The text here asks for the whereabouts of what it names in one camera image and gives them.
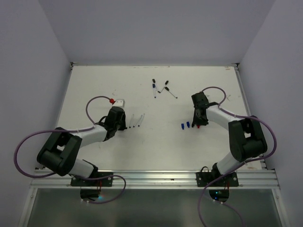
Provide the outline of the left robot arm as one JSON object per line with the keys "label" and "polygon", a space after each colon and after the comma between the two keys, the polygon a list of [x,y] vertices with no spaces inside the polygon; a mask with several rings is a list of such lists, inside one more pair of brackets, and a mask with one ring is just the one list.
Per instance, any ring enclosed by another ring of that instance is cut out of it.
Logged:
{"label": "left robot arm", "polygon": [[57,128],[38,153],[38,163],[60,176],[79,176],[85,184],[95,185],[98,181],[98,168],[88,161],[78,159],[78,152],[82,147],[107,141],[117,131],[125,130],[125,118],[124,108],[113,106],[105,121],[99,121],[92,129],[68,132]]}

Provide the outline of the aluminium front rail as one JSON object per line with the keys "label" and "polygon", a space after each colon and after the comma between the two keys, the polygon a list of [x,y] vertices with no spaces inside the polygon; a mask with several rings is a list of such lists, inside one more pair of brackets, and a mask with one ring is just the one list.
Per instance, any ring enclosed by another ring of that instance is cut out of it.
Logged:
{"label": "aluminium front rail", "polygon": [[[113,170],[126,180],[126,189],[202,189],[197,170]],[[71,177],[53,175],[33,179],[32,188],[71,188]],[[278,189],[274,170],[238,170],[229,180],[212,184],[210,189]]]}

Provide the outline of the blue marker pen body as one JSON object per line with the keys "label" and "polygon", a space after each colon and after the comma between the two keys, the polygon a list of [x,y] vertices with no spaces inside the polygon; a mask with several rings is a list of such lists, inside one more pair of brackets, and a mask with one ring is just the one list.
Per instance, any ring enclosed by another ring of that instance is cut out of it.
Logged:
{"label": "blue marker pen body", "polygon": [[142,122],[143,122],[143,120],[144,120],[144,117],[145,117],[145,114],[142,115],[142,117],[141,117],[141,119],[140,119],[140,121],[139,121],[139,123],[138,123],[138,127],[141,126],[141,124],[142,124]]}

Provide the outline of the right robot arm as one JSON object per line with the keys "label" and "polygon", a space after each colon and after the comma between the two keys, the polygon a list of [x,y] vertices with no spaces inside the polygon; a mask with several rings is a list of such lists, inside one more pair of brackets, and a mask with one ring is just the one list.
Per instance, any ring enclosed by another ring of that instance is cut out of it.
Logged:
{"label": "right robot arm", "polygon": [[191,98],[194,105],[191,127],[207,126],[209,122],[214,122],[228,131],[230,151],[211,170],[213,184],[223,185],[228,180],[229,171],[267,151],[263,130],[254,117],[228,113],[218,103],[210,103],[204,92],[196,93]]}

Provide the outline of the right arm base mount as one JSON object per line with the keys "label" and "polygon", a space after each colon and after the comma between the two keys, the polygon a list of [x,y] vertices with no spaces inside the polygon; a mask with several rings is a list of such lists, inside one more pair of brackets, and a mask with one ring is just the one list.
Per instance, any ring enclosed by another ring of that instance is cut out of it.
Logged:
{"label": "right arm base mount", "polygon": [[205,187],[210,182],[216,180],[210,187],[219,187],[220,189],[210,189],[208,190],[209,196],[218,202],[227,202],[230,196],[230,187],[238,187],[238,177],[235,172],[221,177],[217,167],[213,165],[212,170],[209,170],[208,167],[204,166],[200,171],[196,172],[196,183],[198,187]]}

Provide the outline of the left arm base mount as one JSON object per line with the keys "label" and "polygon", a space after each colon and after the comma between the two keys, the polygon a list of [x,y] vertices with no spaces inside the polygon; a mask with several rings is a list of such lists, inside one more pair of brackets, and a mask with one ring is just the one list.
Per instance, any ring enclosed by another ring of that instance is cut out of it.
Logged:
{"label": "left arm base mount", "polygon": [[113,172],[94,172],[90,178],[98,178],[98,180],[87,180],[77,177],[71,179],[72,187],[80,187],[80,197],[90,201],[102,199],[101,188],[111,187],[113,182]]}

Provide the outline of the black marker diagonal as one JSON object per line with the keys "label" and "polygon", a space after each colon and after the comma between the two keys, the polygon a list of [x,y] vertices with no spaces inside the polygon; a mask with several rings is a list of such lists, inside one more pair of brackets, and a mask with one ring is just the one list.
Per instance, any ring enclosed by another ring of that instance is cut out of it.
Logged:
{"label": "black marker diagonal", "polygon": [[165,89],[165,87],[167,86],[168,83],[169,83],[169,81],[166,80],[166,82],[164,83],[164,86],[163,86],[162,90],[160,91],[160,93]]}

